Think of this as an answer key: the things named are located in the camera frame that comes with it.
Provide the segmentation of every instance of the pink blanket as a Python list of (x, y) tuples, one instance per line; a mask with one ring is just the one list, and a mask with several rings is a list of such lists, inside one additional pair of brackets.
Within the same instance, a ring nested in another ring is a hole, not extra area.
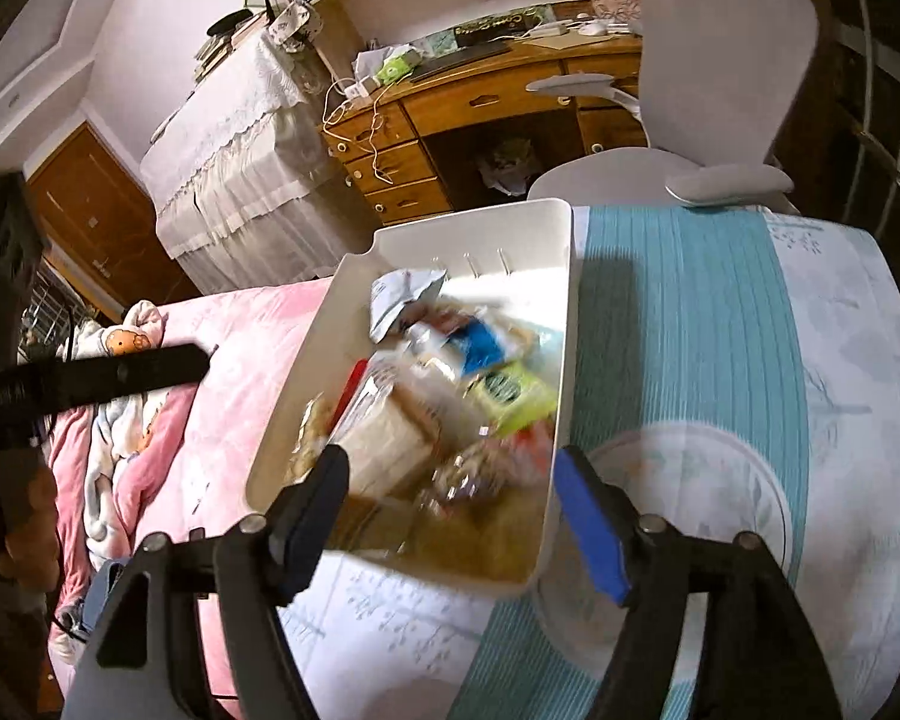
[[(218, 536), (247, 513), (244, 485), (250, 465), (290, 364), (329, 285), (330, 280), (324, 279), (241, 290), (161, 309), (166, 315), (164, 344), (197, 341), (207, 349), (217, 349), (210, 372), (196, 392), (193, 388), (175, 389), (161, 410), (156, 420), (159, 434), (154, 433), (146, 450), (154, 450), (148, 459), (151, 473), (140, 464), (141, 454), (135, 461), (139, 472), (125, 475), (116, 485), (114, 494), (127, 531), (132, 532), (136, 525), (134, 542), (153, 531), (186, 541), (189, 531), (197, 527), (206, 528), (207, 536)], [(192, 403), (185, 394), (192, 394)], [(72, 598), (85, 587), (89, 568), (72, 554), (64, 538), (64, 523), (69, 523), (69, 531), (79, 532), (82, 543), (82, 488), (77, 502), (77, 490), (72, 489), (70, 480), (77, 479), (77, 486), (82, 486), (82, 474), (74, 468), (79, 461), (74, 458), (82, 456), (85, 464), (86, 450), (83, 447), (79, 452), (79, 425), (68, 427), (64, 416), (60, 416), (56, 431), (62, 445), (59, 449), (55, 446), (53, 473), (60, 487), (64, 554), (74, 565), (74, 576), (68, 568), (65, 584)], [(160, 466), (166, 467), (163, 474), (154, 472)], [(159, 484), (154, 485), (157, 477)], [(82, 560), (86, 561), (85, 549)], [(200, 619), (211, 690), (233, 695), (213, 599), (200, 602)], [(69, 676), (58, 673), (64, 690)]]

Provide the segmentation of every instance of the gray chair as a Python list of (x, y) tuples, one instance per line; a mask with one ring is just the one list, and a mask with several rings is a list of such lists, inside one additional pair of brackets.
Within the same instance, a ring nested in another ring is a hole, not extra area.
[(640, 98), (613, 76), (535, 81), (530, 92), (613, 100), (650, 148), (612, 148), (548, 170), (529, 199), (573, 205), (763, 204), (793, 210), (767, 165), (817, 45), (810, 0), (643, 0)]

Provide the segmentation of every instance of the storage box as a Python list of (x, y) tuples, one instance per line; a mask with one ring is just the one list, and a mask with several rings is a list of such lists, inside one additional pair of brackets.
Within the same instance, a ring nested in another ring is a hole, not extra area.
[[(559, 388), (557, 446), (569, 439), (576, 361), (577, 289), (573, 218), (563, 200), (546, 199), (465, 211), (378, 230), (366, 254), (343, 258), (274, 406), (247, 477), (250, 509), (266, 512), (282, 485), (300, 416), (319, 392), (336, 398), (351, 368), (375, 351), (370, 285), (397, 268), (445, 268), (442, 295), (493, 305), (515, 319), (562, 331), (562, 350), (543, 377)], [(422, 579), (494, 596), (519, 595), (549, 560), (559, 521), (551, 476), (535, 571), (525, 584), (480, 581), (436, 570)], [(385, 560), (379, 562), (386, 566)]]

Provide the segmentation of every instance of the metal bolt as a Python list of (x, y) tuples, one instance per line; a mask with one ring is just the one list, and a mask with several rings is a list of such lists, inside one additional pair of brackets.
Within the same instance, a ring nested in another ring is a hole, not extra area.
[(752, 531), (742, 531), (741, 533), (737, 533), (735, 541), (744, 549), (757, 549), (760, 546), (760, 536), (757, 536), (756, 533), (753, 533)]
[(159, 552), (170, 543), (170, 537), (166, 533), (150, 533), (140, 544), (144, 552)]
[(667, 520), (659, 514), (641, 514), (638, 524), (644, 533), (663, 533), (667, 530)]
[(266, 517), (263, 514), (247, 514), (240, 520), (241, 533), (260, 533), (266, 528)]

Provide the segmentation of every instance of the desk drawer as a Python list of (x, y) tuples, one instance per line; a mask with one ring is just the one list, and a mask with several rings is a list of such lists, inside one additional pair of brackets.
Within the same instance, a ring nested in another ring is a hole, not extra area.
[(598, 111), (578, 111), (577, 123), (583, 138), (583, 150), (588, 154), (620, 146), (645, 146), (647, 137), (643, 127), (623, 108)]
[(394, 185), (409, 184), (410, 181), (421, 181), (434, 175), (434, 169), (423, 146), (420, 146), (420, 141), (402, 143), (401, 146), (381, 151), (377, 156), (377, 170), (389, 176), (394, 184), (381, 181), (374, 175), (372, 155), (354, 160), (346, 166), (346, 170), (353, 178), (353, 183), (364, 194), (389, 189)]
[(398, 103), (381, 105), (377, 109), (380, 117), (379, 127), (372, 132), (373, 110), (367, 110), (353, 119), (347, 119), (341, 124), (327, 127), (334, 135), (348, 138), (352, 143), (341, 141), (324, 132), (323, 138), (330, 143), (330, 151), (341, 162), (352, 162), (362, 156), (373, 153), (370, 146), (370, 135), (373, 135), (373, 146), (377, 151), (396, 146), (398, 143), (413, 141), (416, 138), (413, 127), (401, 110)]
[(402, 187), (375, 191), (367, 195), (367, 202), (373, 206), (384, 224), (453, 210), (438, 178), (427, 178)]
[(558, 76), (559, 62), (492, 71), (404, 98), (403, 105), (420, 135), (432, 135), (468, 124), (493, 122), (536, 111), (561, 108), (557, 98), (532, 95), (530, 81)]
[[(637, 81), (640, 76), (638, 53), (615, 53), (604, 56), (582, 56), (567, 59), (567, 73), (606, 73), (617, 79), (614, 84), (624, 92), (639, 97)], [(615, 103), (601, 98), (577, 98), (577, 108), (617, 108)]]

